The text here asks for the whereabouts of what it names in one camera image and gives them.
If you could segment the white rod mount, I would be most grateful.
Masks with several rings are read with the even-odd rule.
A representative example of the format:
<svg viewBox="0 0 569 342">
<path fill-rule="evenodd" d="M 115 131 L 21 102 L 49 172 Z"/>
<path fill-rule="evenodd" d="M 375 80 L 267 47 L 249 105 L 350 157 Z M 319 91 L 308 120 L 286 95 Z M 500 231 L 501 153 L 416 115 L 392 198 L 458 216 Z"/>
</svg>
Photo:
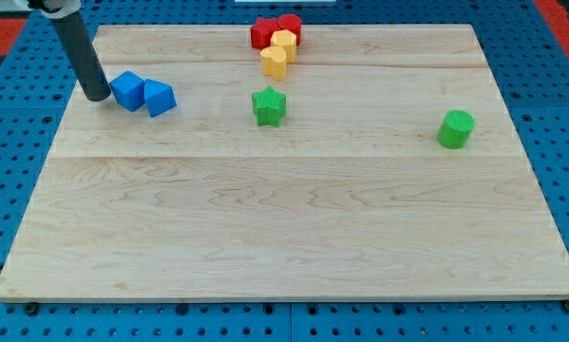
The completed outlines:
<svg viewBox="0 0 569 342">
<path fill-rule="evenodd" d="M 40 10 L 48 19 L 63 19 L 81 8 L 80 0 L 27 0 L 32 10 Z"/>
</svg>

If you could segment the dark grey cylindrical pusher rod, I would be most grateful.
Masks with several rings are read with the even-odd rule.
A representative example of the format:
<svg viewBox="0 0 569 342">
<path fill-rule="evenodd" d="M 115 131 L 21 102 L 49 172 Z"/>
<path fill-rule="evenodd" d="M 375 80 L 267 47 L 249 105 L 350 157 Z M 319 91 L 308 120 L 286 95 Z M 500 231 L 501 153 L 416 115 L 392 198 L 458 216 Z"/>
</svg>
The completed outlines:
<svg viewBox="0 0 569 342">
<path fill-rule="evenodd" d="M 51 19 L 51 23 L 86 98 L 91 102 L 108 98 L 111 88 L 80 12 Z"/>
</svg>

